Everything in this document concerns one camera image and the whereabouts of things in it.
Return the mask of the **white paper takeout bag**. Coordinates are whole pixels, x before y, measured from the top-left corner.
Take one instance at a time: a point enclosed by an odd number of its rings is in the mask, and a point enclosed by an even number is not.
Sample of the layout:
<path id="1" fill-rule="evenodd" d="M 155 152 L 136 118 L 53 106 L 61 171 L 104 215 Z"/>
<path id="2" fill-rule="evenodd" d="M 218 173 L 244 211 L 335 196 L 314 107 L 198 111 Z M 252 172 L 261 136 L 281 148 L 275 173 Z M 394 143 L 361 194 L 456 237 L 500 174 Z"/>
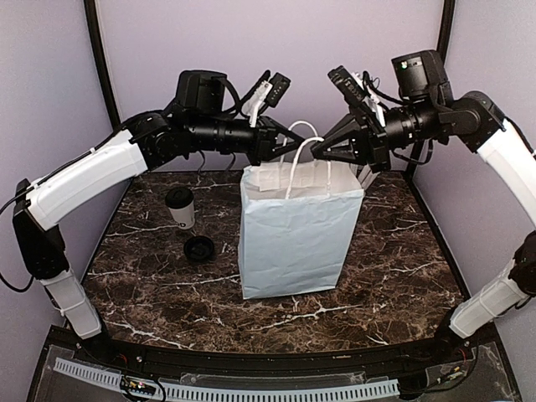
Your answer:
<path id="1" fill-rule="evenodd" d="M 244 299 L 336 287 L 364 190 L 345 162 L 264 162 L 240 180 Z"/>

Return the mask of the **white paper coffee cup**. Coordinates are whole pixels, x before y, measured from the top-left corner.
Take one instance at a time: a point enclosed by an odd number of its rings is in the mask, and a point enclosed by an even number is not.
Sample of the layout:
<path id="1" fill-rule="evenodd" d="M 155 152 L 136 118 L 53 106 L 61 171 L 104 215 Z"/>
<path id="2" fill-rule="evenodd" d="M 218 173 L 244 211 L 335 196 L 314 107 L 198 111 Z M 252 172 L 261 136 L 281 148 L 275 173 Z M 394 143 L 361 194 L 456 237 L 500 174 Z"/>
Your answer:
<path id="1" fill-rule="evenodd" d="M 169 208 L 171 217 L 180 229 L 192 229 L 195 225 L 195 212 L 193 204 L 180 209 Z"/>

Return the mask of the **black plastic cup lid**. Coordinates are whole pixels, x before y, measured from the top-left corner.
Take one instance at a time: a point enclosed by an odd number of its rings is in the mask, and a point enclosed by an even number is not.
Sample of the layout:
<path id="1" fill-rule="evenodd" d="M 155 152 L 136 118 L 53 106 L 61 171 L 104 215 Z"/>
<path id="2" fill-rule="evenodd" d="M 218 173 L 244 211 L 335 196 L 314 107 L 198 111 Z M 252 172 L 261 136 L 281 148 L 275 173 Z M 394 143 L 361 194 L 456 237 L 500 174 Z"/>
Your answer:
<path id="1" fill-rule="evenodd" d="M 211 261 L 215 256 L 214 242 L 207 236 L 198 235 L 189 238 L 183 245 L 186 259 L 193 263 Z"/>

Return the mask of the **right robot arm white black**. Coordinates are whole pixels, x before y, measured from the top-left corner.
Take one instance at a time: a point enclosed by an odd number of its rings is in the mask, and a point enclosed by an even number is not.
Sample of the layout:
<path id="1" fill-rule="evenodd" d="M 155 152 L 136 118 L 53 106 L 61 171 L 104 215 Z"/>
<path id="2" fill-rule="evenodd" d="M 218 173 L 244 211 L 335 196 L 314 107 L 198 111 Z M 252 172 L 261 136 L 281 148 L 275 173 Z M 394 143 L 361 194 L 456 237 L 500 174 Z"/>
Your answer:
<path id="1" fill-rule="evenodd" d="M 506 183 L 530 219 L 535 218 L 535 151 L 518 126 L 481 91 L 453 97 L 444 63 L 435 50 L 391 61 L 399 100 L 383 118 L 366 102 L 375 93 L 367 75 L 354 78 L 344 67 L 328 77 L 343 95 L 348 114 L 311 151 L 317 160 L 349 162 L 387 171 L 390 158 L 419 141 L 447 144 L 458 137 Z M 427 346 L 435 363 L 445 363 L 460 342 L 535 297 L 535 234 L 530 233 L 511 262 L 475 296 L 449 311 Z"/>

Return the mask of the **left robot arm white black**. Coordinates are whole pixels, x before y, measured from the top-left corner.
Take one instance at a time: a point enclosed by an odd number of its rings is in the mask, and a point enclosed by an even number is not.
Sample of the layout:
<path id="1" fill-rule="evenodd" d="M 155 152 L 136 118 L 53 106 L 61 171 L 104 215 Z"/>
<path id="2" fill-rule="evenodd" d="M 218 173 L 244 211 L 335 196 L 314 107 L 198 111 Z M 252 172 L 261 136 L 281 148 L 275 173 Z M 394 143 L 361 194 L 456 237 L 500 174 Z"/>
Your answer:
<path id="1" fill-rule="evenodd" d="M 295 151 L 302 137 L 268 117 L 290 87 L 265 72 L 244 96 L 224 73 L 185 70 L 176 95 L 161 110 L 122 122 L 102 143 L 34 181 L 23 180 L 10 201 L 13 229 L 28 273 L 56 302 L 85 351 L 100 365 L 118 358 L 117 345 L 70 268 L 59 222 L 108 188 L 196 152 L 243 154 L 258 166 Z"/>

